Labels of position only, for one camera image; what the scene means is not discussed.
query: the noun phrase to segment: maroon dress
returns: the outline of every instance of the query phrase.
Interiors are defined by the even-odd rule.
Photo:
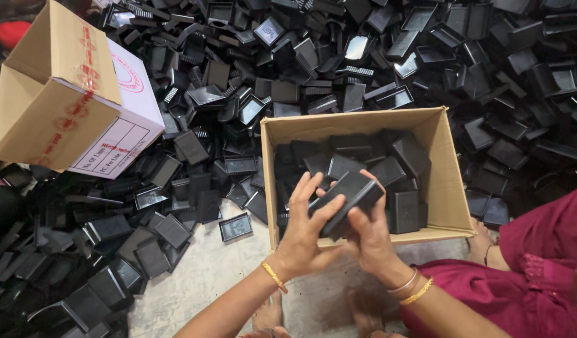
[[[418,269],[514,338],[577,338],[577,190],[502,226],[499,236],[511,272],[455,259]],[[413,336],[435,337],[405,308],[402,316]]]

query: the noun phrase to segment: bare foot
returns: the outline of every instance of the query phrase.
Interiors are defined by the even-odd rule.
[[[270,298],[263,302],[262,306],[255,311],[251,317],[253,331],[263,330],[265,328],[275,328],[283,324],[283,296],[280,290],[274,291]]]
[[[380,315],[382,309],[376,309],[373,300],[358,293],[354,288],[347,288],[347,303],[353,315],[360,338],[367,338],[372,332],[385,330],[385,323]]]
[[[510,267],[503,259],[501,250],[493,241],[491,230],[484,226],[483,222],[479,222],[476,218],[471,217],[470,222],[474,230],[478,234],[474,237],[468,238],[470,243],[470,255],[468,260],[480,265],[485,265],[484,259],[487,257],[487,266],[489,268],[510,271]]]

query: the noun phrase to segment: open cardboard box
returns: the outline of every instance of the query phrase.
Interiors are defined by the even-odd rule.
[[[271,249],[275,250],[279,241],[274,177],[277,145],[291,140],[320,142],[330,135],[375,134],[382,128],[412,131],[432,161],[430,172],[421,178],[420,194],[421,200],[428,204],[428,227],[419,232],[391,234],[392,242],[410,244],[474,235],[446,111],[445,107],[438,107],[263,119],[263,168]],[[337,242],[329,238],[318,240],[320,248],[345,243],[344,239]]]
[[[115,179],[165,129],[143,62],[46,1],[0,74],[0,160]]]

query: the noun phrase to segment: toe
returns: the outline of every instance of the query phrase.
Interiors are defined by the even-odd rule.
[[[274,291],[274,293],[272,294],[272,303],[273,303],[274,305],[278,304],[278,305],[282,306],[282,304],[283,304],[283,295],[282,295],[282,293],[280,292],[279,289],[276,290],[276,291]]]

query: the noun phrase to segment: black plastic tray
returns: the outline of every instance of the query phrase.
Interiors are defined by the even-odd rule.
[[[324,196],[309,205],[309,215],[312,216],[315,211],[321,209],[339,194],[345,195],[345,204],[320,232],[321,237],[329,237],[333,241],[342,237],[344,231],[349,227],[347,212],[351,208],[357,206],[367,212],[384,195],[384,192],[374,180],[358,172],[347,172]]]
[[[413,96],[410,94],[407,86],[402,85],[401,87],[387,91],[382,95],[382,97],[377,96],[375,101],[379,108],[384,110],[393,110],[406,104],[412,103]]]
[[[444,22],[428,28],[427,35],[439,46],[447,50],[453,50],[466,41],[466,37],[449,27]]]
[[[257,172],[257,164],[253,155],[226,156],[226,172],[228,175],[247,175]]]
[[[423,63],[443,63],[446,61],[453,61],[456,55],[446,50],[437,49],[433,46],[419,46],[416,47],[416,54]]]
[[[240,236],[252,233],[251,220],[247,212],[219,222],[219,231],[222,242],[229,242]]]
[[[409,12],[407,19],[401,26],[402,31],[423,31],[428,21],[433,16],[438,4],[434,7],[413,7],[412,11]]]

